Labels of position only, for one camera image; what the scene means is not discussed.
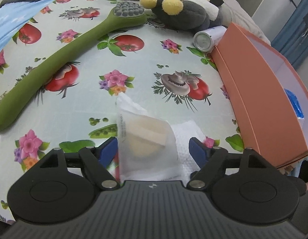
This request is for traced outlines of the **sponge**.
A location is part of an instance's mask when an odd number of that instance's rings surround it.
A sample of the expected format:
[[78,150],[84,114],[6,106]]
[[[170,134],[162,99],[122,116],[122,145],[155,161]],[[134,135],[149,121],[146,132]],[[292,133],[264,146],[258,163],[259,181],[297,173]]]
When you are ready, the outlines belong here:
[[116,100],[119,177],[122,182],[181,180],[170,124],[155,118],[125,94]]

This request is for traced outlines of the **blue white plastic bag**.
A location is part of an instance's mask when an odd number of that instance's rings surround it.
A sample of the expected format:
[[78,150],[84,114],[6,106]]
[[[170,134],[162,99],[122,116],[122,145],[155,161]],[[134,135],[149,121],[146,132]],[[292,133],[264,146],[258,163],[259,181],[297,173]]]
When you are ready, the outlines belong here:
[[285,90],[285,93],[286,93],[286,95],[287,95],[287,97],[288,97],[288,99],[289,99],[289,101],[292,105],[292,108],[293,108],[297,118],[298,119],[304,119],[303,110],[300,106],[300,103],[299,103],[296,95],[288,89],[284,89],[284,90]]

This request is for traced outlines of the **white paper towel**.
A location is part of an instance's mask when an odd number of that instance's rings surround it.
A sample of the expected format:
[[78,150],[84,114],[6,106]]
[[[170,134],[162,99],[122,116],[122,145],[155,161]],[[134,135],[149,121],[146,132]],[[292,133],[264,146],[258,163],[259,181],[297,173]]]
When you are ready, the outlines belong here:
[[190,155],[189,141],[191,138],[197,138],[200,142],[204,142],[206,136],[193,120],[172,125],[171,128],[174,132],[176,141],[181,180],[183,184],[186,185],[190,180],[190,175],[194,171],[200,170],[199,166]]

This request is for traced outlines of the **orange cardboard box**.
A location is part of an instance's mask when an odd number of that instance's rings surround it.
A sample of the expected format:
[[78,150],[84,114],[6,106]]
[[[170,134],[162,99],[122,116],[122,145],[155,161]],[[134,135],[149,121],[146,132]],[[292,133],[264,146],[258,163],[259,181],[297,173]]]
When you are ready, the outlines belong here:
[[[212,58],[228,92],[245,147],[277,168],[308,156],[308,90],[276,49],[232,23]],[[284,89],[303,110],[298,119]]]

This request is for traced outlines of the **floral fruit tablecloth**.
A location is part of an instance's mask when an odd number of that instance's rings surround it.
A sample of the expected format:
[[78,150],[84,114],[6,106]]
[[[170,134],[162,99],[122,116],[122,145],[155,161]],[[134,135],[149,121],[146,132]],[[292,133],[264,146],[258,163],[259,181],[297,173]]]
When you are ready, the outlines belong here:
[[[0,51],[0,101],[30,71],[106,19],[122,0],[54,0]],[[130,97],[171,125],[193,120],[208,145],[243,140],[211,55],[151,12],[145,24],[106,34],[68,62],[0,133],[0,221],[11,223],[10,186],[54,147],[70,152],[117,134],[116,100]]]

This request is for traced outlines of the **white cylindrical can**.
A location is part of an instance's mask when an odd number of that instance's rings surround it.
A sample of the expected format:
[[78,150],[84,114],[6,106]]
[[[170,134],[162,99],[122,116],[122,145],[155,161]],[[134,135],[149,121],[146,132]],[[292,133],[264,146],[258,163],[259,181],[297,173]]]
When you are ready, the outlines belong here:
[[194,47],[202,52],[211,52],[220,42],[226,31],[227,28],[224,26],[215,26],[199,31],[193,37]]

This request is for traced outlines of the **blue curtain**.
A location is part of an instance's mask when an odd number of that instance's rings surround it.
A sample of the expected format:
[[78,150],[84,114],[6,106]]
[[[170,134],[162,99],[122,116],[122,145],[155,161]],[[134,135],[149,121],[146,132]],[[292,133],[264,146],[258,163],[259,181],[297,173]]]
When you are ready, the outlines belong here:
[[271,42],[298,69],[308,56],[308,0],[301,0],[290,19]]

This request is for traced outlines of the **green massage stick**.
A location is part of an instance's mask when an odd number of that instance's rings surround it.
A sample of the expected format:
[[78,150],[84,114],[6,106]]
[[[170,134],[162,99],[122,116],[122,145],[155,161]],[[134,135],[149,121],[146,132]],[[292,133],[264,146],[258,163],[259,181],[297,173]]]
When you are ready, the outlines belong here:
[[0,101],[0,132],[11,126],[36,92],[63,65],[85,53],[93,42],[112,31],[140,26],[145,21],[146,15],[141,5],[132,3],[131,11],[127,9],[126,5],[116,5],[103,22],[60,48],[39,66],[32,69]]

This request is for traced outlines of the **grey penguin plush toy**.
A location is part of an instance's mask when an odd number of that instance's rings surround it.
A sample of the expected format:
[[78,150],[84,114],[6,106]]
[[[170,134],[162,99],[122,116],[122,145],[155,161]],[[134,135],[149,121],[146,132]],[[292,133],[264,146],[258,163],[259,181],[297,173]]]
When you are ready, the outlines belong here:
[[219,7],[210,0],[139,0],[166,26],[197,33],[222,25]]

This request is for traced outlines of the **light blue blanket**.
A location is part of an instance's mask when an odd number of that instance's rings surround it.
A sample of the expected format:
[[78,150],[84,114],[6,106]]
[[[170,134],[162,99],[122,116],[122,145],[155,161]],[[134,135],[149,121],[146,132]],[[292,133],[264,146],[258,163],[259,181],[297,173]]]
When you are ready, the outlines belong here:
[[0,8],[0,51],[46,5],[54,0],[8,3]]

